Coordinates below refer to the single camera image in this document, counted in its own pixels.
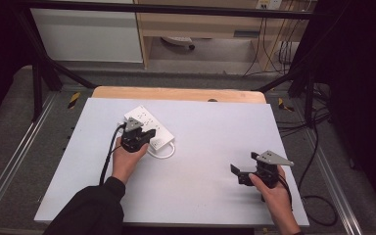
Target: human hand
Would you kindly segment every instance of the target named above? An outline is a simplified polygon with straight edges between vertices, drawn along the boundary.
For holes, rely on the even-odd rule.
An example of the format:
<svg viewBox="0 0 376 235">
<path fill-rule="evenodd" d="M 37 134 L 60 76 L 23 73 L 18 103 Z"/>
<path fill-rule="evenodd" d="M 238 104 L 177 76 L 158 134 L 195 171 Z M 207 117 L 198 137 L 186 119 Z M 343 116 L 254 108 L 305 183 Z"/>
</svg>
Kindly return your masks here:
<svg viewBox="0 0 376 235">
<path fill-rule="evenodd" d="M 285 178 L 285 171 L 279 165 L 279 174 Z M 264 197 L 268 210 L 271 214 L 271 219 L 279 228 L 281 234 L 295 234 L 301 231 L 295 217 L 292 214 L 289 195 L 285 187 L 277 182 L 276 186 L 272 189 L 268 188 L 261 179 L 254 175 L 249 174 L 253 184 L 258 188 Z"/>
<path fill-rule="evenodd" d="M 112 177 L 115 177 L 123 184 L 126 184 L 133 170 L 136 168 L 137 163 L 148 151 L 149 144 L 144 144 L 138 152 L 129 153 L 122 147 L 119 147 L 120 141 L 121 137 L 116 139 L 116 149 L 113 152 Z"/>
</svg>

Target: black sleeve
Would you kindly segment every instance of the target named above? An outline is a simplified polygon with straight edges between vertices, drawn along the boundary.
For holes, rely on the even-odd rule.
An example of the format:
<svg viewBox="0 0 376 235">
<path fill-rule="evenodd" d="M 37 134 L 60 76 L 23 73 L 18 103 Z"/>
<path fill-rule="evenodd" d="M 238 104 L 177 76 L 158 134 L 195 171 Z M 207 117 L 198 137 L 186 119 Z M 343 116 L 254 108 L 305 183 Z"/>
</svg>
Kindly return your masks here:
<svg viewBox="0 0 376 235">
<path fill-rule="evenodd" d="M 121 234 L 124 184 L 109 177 L 103 186 L 90 186 L 72 197 L 54 218 L 44 235 Z"/>
</svg>

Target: person's left hand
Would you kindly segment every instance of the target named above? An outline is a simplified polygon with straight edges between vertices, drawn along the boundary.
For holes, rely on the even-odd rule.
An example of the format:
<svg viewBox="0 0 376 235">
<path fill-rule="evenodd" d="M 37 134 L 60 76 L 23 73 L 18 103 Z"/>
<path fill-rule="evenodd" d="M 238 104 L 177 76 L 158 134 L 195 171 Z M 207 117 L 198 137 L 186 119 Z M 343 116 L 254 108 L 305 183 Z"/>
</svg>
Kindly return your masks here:
<svg viewBox="0 0 376 235">
<path fill-rule="evenodd" d="M 120 146 L 121 137 L 116 139 L 116 146 Z M 123 184 L 127 183 L 133 170 L 136 168 L 139 160 L 148 151 L 149 144 L 144 144 L 138 152 L 129 153 L 125 151 L 122 147 L 119 147 L 113 152 L 113 172 L 112 177 L 117 178 Z"/>
</svg>

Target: power strip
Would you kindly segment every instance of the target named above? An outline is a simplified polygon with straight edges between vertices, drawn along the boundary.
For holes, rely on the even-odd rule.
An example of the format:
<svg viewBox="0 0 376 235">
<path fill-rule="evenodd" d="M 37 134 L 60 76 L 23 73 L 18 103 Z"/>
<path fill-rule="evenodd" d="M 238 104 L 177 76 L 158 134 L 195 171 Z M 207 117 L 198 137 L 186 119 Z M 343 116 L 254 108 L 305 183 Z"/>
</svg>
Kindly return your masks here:
<svg viewBox="0 0 376 235">
<path fill-rule="evenodd" d="M 171 142 L 175 137 L 153 116 L 146 110 L 145 107 L 139 106 L 136 109 L 125 114 L 126 119 L 134 118 L 143 123 L 142 130 L 147 131 L 150 129 L 156 129 L 157 133 L 154 138 L 151 139 L 150 145 L 158 151 L 161 147 Z"/>
</svg>

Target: white tabletop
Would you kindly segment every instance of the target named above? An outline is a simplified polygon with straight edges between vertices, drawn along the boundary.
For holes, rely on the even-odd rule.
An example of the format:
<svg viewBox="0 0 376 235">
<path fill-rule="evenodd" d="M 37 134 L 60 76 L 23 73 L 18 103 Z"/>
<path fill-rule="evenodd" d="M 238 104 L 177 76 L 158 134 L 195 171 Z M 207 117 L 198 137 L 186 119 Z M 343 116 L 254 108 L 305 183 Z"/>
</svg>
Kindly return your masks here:
<svg viewBox="0 0 376 235">
<path fill-rule="evenodd" d="M 143 105 L 174 136 L 170 159 L 146 155 L 126 185 L 124 222 L 139 225 L 257 226 L 272 224 L 255 187 L 239 185 L 230 164 L 256 170 L 251 152 L 286 157 L 269 105 L 195 101 L 88 99 L 35 216 L 50 222 L 71 199 L 97 185 L 112 135 L 123 115 Z M 297 223 L 306 213 L 288 166 Z M 107 176 L 111 174 L 111 165 Z"/>
</svg>

